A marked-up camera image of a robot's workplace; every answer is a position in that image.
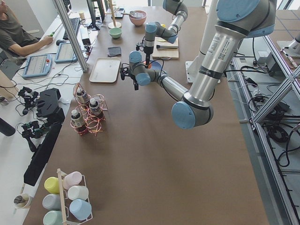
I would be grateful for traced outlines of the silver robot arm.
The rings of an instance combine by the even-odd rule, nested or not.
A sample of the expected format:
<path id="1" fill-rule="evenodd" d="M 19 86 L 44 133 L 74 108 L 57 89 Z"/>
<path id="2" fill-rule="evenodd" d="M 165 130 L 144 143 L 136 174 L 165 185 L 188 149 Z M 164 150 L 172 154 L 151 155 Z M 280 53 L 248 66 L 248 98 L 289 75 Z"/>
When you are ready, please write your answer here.
<path id="1" fill-rule="evenodd" d="M 150 63 L 150 56 L 153 54 L 155 37 L 173 44 L 177 38 L 181 25 L 188 17 L 188 9 L 183 1 L 164 0 L 163 9 L 174 16 L 168 28 L 163 27 L 159 22 L 148 22 L 145 27 L 145 38 L 143 51 L 146 54 L 146 65 Z"/>
<path id="2" fill-rule="evenodd" d="M 174 15 L 168 28 L 158 22 L 149 22 L 145 27 L 144 40 L 137 44 L 138 50 L 129 54 L 129 65 L 120 69 L 122 79 L 130 77 L 135 88 L 151 82 L 158 83 L 172 96 L 172 119 L 182 129 L 191 129 L 210 122 L 213 108 L 210 97 L 233 58 L 239 42 L 244 38 L 262 37 L 271 34 L 275 27 L 276 1 L 274 0 L 219 0 L 210 9 L 216 12 L 215 35 L 199 66 L 190 89 L 172 79 L 162 69 L 150 68 L 155 37 L 174 43 L 179 29 L 188 17 L 188 9 L 180 0 L 166 0 L 163 8 Z"/>

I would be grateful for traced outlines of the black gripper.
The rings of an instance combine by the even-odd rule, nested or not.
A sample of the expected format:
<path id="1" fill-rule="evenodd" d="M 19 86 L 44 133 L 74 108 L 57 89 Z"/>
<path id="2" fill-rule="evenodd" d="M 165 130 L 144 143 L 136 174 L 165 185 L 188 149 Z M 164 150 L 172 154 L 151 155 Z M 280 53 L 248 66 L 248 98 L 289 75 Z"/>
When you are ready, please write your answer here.
<path id="1" fill-rule="evenodd" d="M 145 57 L 145 65 L 149 65 L 150 63 L 150 56 L 153 54 L 154 49 L 154 41 L 144 41 L 144 52 L 146 53 Z"/>
<path id="2" fill-rule="evenodd" d="M 120 68 L 120 77 L 121 80 L 125 80 L 125 77 L 130 77 L 134 81 L 134 89 L 138 90 L 138 83 L 135 79 L 134 74 L 132 73 L 130 67 L 121 67 Z"/>

